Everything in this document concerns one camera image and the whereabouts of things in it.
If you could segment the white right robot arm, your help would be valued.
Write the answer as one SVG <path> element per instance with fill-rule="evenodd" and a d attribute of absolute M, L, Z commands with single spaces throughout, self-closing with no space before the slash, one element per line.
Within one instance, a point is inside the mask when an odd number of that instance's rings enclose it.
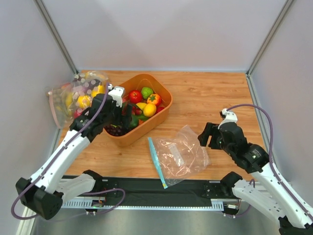
<path fill-rule="evenodd" d="M 270 194 L 265 196 L 232 171 L 221 179 L 222 191 L 226 195 L 248 202 L 274 221 L 282 235 L 313 233 L 312 207 L 299 196 L 289 195 L 291 187 L 283 178 L 276 178 L 274 171 L 277 168 L 270 164 L 268 153 L 261 146 L 249 143 L 241 127 L 234 122 L 222 125 L 208 122 L 198 140 L 201 146 L 223 150 Z"/>

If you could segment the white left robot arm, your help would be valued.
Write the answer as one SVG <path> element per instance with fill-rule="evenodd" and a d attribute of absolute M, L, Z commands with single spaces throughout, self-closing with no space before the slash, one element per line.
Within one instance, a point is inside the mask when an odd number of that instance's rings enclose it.
<path fill-rule="evenodd" d="M 20 178 L 16 183 L 18 197 L 24 206 L 46 220 L 53 218 L 61 206 L 80 195 L 99 195 L 124 192 L 114 187 L 101 190 L 102 176 L 92 170 L 84 171 L 80 176 L 61 183 L 64 173 L 76 157 L 103 132 L 105 126 L 120 121 L 130 123 L 130 116 L 122 115 L 122 95 L 97 94 L 73 123 L 59 147 L 49 159 L 29 179 Z"/>

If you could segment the blue zip top bag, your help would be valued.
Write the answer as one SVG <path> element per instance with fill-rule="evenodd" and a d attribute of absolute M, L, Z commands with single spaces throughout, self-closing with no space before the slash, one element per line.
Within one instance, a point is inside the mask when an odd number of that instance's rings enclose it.
<path fill-rule="evenodd" d="M 148 138 L 149 150 L 164 189 L 202 171 L 210 164 L 206 149 L 197 134 L 186 125 L 173 139 Z"/>

